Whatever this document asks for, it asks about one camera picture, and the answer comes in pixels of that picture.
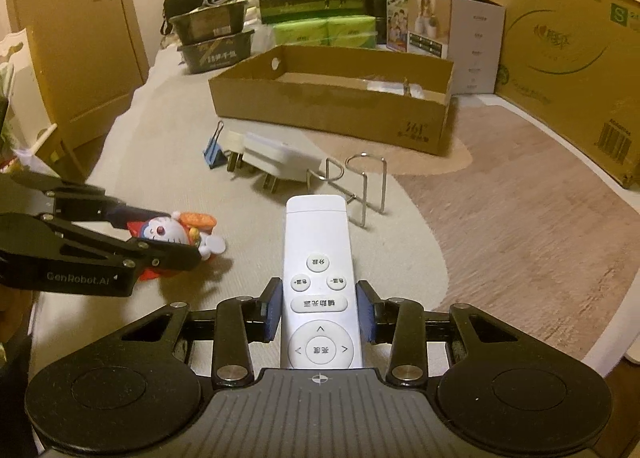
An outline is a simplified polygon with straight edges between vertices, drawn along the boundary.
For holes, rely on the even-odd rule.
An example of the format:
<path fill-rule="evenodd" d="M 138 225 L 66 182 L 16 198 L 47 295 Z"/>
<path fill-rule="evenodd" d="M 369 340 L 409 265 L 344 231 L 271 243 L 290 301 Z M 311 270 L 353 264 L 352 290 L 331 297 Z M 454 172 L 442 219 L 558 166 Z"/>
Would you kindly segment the doraemon toy figure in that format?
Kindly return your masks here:
<path fill-rule="evenodd" d="M 214 232 L 216 225 L 216 218 L 207 213 L 180 211 L 126 223 L 135 237 L 197 248 L 203 262 L 210 262 L 227 250 L 226 241 Z"/>

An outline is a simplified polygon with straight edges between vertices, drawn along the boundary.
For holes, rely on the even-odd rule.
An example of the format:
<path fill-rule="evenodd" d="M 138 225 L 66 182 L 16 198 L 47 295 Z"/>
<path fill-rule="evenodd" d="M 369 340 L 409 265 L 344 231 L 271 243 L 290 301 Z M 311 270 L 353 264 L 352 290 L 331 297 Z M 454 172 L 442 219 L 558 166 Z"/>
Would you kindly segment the white remote control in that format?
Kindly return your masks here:
<path fill-rule="evenodd" d="M 299 195 L 285 207 L 281 365 L 363 366 L 346 200 Z"/>

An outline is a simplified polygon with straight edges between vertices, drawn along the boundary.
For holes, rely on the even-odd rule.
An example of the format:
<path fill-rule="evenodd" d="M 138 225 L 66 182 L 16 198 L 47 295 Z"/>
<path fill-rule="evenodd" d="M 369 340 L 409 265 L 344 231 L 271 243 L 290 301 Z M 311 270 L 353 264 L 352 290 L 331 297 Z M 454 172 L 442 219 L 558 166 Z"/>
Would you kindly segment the blue binder clip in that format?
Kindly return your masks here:
<path fill-rule="evenodd" d="M 227 165 L 227 156 L 224 155 L 219 139 L 222 130 L 224 130 L 224 122 L 219 120 L 214 134 L 210 137 L 206 148 L 203 151 L 205 163 L 209 169 L 215 169 Z"/>

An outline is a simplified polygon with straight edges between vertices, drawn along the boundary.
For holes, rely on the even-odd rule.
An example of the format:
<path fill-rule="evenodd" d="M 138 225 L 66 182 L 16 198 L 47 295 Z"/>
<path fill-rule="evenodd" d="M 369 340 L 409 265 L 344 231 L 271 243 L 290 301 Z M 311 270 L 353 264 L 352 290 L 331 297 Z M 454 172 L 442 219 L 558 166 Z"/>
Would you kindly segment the white power adapter block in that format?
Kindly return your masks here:
<path fill-rule="evenodd" d="M 243 161 L 265 174 L 262 187 L 277 191 L 281 181 L 305 182 L 308 170 L 317 170 L 321 158 L 283 142 L 247 132 L 244 135 Z"/>

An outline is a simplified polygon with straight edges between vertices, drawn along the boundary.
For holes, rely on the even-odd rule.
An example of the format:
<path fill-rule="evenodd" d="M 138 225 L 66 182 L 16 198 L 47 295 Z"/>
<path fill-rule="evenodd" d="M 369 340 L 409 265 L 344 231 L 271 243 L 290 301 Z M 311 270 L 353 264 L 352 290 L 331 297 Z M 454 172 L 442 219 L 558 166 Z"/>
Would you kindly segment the lower black food tub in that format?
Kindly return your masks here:
<path fill-rule="evenodd" d="M 252 53 L 253 30 L 180 46 L 178 51 L 191 74 L 221 70 L 244 61 Z"/>

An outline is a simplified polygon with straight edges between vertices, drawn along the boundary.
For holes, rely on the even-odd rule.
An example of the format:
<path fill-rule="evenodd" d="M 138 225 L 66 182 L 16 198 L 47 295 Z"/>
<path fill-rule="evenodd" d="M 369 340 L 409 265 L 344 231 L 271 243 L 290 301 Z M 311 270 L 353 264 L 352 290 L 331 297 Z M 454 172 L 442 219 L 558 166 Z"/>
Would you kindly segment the black food tub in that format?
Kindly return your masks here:
<path fill-rule="evenodd" d="M 252 53 L 253 30 L 180 46 L 178 51 L 191 74 L 221 70 L 244 61 Z"/>
<path fill-rule="evenodd" d="M 169 20 L 186 46 L 239 33 L 244 27 L 245 2 L 235 1 L 215 7 L 201 7 Z"/>

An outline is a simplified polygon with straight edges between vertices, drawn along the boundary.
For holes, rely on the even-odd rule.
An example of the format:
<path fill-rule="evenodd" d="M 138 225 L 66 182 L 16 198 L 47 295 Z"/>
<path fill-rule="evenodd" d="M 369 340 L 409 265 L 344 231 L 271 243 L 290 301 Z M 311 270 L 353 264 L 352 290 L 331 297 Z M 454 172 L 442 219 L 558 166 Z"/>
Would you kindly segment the wooden door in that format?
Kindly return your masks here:
<path fill-rule="evenodd" d="M 149 62 L 132 0 L 6 0 L 29 34 L 44 106 L 70 147 L 110 131 Z"/>

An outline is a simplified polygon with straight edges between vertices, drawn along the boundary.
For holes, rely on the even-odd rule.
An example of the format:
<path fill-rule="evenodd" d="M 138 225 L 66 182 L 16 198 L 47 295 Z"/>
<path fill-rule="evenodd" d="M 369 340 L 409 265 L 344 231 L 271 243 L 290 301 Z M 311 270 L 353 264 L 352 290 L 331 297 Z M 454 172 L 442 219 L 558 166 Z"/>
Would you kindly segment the upper black food tub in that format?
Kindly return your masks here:
<path fill-rule="evenodd" d="M 169 20 L 186 46 L 239 33 L 244 27 L 245 2 L 235 1 L 215 7 L 201 7 Z"/>

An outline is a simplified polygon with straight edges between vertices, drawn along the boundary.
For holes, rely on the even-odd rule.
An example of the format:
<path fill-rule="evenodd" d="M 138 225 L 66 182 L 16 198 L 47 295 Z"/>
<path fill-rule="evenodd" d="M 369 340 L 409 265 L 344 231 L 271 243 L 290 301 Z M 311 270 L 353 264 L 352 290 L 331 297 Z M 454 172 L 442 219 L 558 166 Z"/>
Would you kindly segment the open brown cardboard tray box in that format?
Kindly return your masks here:
<path fill-rule="evenodd" d="M 285 44 L 209 81 L 221 118 L 347 135 L 430 155 L 450 143 L 454 65 L 412 53 Z M 367 90 L 368 80 L 420 85 L 424 99 Z"/>

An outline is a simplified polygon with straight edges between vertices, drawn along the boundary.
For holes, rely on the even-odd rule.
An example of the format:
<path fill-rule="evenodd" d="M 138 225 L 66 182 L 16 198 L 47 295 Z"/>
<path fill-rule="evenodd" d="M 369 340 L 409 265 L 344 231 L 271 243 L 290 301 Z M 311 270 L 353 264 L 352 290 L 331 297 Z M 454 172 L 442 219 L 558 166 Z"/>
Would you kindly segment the bag of white floss picks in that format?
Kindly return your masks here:
<path fill-rule="evenodd" d="M 420 85 L 405 82 L 390 82 L 382 80 L 368 80 L 367 90 L 396 94 L 396 96 L 410 96 L 413 99 L 424 99 L 424 90 Z"/>

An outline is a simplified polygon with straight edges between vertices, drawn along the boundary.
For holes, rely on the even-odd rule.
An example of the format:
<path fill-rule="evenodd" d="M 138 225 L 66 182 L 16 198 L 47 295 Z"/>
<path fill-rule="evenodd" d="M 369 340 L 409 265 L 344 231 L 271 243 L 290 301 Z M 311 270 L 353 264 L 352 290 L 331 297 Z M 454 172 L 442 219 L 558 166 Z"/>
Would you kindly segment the black laptop bag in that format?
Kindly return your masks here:
<path fill-rule="evenodd" d="M 171 18 L 182 15 L 201 7 L 203 0 L 164 0 L 163 2 L 163 24 L 160 26 L 160 33 L 168 36 L 171 33 Z"/>

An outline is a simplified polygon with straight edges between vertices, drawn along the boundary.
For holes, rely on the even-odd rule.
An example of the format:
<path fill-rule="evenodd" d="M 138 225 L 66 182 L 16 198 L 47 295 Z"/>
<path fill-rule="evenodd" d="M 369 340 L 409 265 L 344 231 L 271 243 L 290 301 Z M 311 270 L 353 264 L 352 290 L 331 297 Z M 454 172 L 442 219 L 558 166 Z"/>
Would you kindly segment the green tissue pack left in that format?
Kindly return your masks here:
<path fill-rule="evenodd" d="M 303 44 L 303 46 L 327 46 L 328 26 L 325 18 L 288 21 L 272 26 L 274 42 L 280 44 Z"/>

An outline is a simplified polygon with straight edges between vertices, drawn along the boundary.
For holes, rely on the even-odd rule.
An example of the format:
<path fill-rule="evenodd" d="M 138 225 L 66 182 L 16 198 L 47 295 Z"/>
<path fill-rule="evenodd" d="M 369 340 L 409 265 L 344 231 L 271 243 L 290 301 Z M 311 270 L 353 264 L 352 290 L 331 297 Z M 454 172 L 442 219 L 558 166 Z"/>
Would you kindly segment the green tissue pack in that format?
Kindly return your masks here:
<path fill-rule="evenodd" d="M 327 46 L 328 26 L 325 18 L 288 21 L 272 26 L 274 42 L 280 44 L 303 44 L 303 46 Z"/>
<path fill-rule="evenodd" d="M 374 49 L 378 39 L 375 17 L 370 15 L 328 18 L 326 34 L 331 47 Z"/>

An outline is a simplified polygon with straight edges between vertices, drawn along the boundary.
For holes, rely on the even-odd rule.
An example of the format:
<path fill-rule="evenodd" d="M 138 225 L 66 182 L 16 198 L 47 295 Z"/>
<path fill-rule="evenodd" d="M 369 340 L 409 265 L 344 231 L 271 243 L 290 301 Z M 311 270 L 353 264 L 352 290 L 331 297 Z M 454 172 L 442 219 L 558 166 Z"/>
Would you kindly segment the green tissue pack right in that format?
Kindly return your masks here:
<path fill-rule="evenodd" d="M 331 47 L 374 49 L 378 39 L 375 17 L 370 15 L 328 18 L 326 34 Z"/>

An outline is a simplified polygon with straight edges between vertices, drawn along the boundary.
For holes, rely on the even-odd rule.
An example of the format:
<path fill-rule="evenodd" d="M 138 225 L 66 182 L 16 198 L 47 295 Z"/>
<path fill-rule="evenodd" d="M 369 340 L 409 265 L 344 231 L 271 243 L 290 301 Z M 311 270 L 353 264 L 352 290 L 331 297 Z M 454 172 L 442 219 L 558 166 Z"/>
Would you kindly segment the white humidifier product box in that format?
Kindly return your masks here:
<path fill-rule="evenodd" d="M 495 91 L 506 9 L 491 0 L 408 0 L 407 50 L 454 63 L 450 91 Z"/>

